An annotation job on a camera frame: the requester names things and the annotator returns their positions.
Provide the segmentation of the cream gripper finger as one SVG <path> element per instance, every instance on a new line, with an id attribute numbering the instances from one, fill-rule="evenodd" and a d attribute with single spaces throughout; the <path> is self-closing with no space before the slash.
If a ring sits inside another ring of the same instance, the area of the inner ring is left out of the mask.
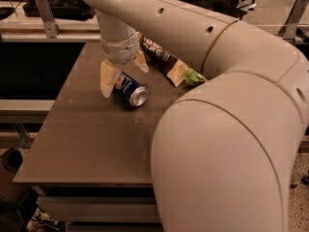
<path id="1" fill-rule="evenodd" d="M 133 63 L 143 73 L 147 73 L 149 71 L 145 55 L 141 50 L 139 50 L 136 56 L 134 57 Z"/>
<path id="2" fill-rule="evenodd" d="M 100 65 L 100 91 L 105 98 L 109 98 L 120 71 L 109 61 L 104 60 Z"/>

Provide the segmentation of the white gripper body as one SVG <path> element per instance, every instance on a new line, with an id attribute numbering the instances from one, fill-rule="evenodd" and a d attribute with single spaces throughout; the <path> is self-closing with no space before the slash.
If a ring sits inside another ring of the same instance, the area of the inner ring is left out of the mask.
<path id="1" fill-rule="evenodd" d="M 100 43 L 103 57 L 114 63 L 128 63 L 132 61 L 139 52 L 139 39 L 137 33 L 133 33 L 128 38 L 119 42 L 112 42 L 100 38 Z"/>

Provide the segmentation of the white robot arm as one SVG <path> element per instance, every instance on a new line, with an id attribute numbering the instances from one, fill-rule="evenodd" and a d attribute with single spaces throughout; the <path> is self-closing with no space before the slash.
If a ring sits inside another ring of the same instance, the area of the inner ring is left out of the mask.
<path id="1" fill-rule="evenodd" d="M 179 0 L 84 0 L 202 73 L 161 117 L 151 152 L 164 232 L 287 232 L 308 126 L 308 62 L 251 24 Z"/>

